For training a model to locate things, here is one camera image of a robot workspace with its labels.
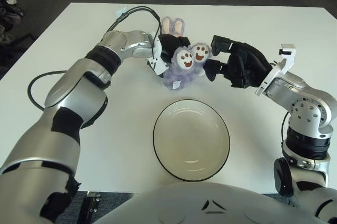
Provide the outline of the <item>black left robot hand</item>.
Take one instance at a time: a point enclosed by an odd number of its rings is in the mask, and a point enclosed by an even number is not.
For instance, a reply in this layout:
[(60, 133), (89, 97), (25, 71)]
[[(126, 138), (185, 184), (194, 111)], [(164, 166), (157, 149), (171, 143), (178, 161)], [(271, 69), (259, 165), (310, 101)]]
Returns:
[(172, 62), (174, 52), (178, 48), (189, 47), (191, 44), (187, 37), (176, 37), (171, 34), (162, 34), (159, 36), (159, 40), (162, 45), (161, 59), (168, 64)]

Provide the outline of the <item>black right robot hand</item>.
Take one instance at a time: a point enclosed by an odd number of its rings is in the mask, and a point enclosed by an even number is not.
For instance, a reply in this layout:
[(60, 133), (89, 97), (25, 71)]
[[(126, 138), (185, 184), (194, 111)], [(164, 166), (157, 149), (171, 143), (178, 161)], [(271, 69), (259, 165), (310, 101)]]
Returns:
[(203, 69), (211, 82), (215, 80), (216, 75), (223, 75), (234, 88), (259, 87), (272, 70), (265, 56), (247, 43), (214, 35), (211, 52), (213, 56), (219, 53), (230, 55), (226, 63), (214, 59), (206, 60)]

